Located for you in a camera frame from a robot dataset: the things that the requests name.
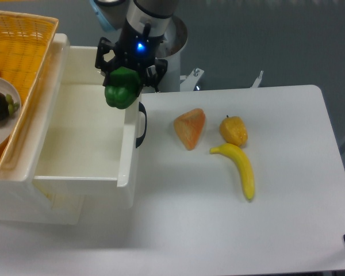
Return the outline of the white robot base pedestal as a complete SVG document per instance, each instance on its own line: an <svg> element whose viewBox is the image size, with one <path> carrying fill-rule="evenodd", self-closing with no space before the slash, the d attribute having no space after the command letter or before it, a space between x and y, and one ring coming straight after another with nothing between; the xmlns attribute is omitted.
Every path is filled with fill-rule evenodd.
<svg viewBox="0 0 345 276"><path fill-rule="evenodd" d="M187 75L181 74L181 53L188 42L185 23L177 16L172 16L156 53L158 59L168 62L167 71L158 84L158 93L177 91L198 91L204 70L194 68Z"/></svg>

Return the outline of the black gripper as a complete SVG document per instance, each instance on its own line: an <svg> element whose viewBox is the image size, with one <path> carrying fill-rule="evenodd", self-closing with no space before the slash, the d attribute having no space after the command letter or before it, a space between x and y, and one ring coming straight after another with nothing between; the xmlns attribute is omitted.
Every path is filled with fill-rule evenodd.
<svg viewBox="0 0 345 276"><path fill-rule="evenodd" d="M166 59L156 59L156 51L159 48L161 37L152 37L152 24L150 22L142 26L141 32L126 22L119 37L114 44L106 37L101 37L95 58L95 68L101 71L104 77L103 86L110 83L110 74L120 67L134 70L139 76L140 95L144 87L153 87L159 93L159 83L168 69ZM105 55L114 51L114 58L105 60Z"/></svg>

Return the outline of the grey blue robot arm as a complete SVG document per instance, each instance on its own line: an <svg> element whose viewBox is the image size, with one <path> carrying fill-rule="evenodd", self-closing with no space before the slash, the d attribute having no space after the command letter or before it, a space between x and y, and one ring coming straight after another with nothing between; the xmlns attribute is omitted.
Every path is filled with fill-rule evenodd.
<svg viewBox="0 0 345 276"><path fill-rule="evenodd" d="M178 1L90 1L102 29L120 30L113 43L100 38L95 67L111 84L110 73L125 67L137 72L144 87L160 92L168 60L177 50L174 13Z"/></svg>

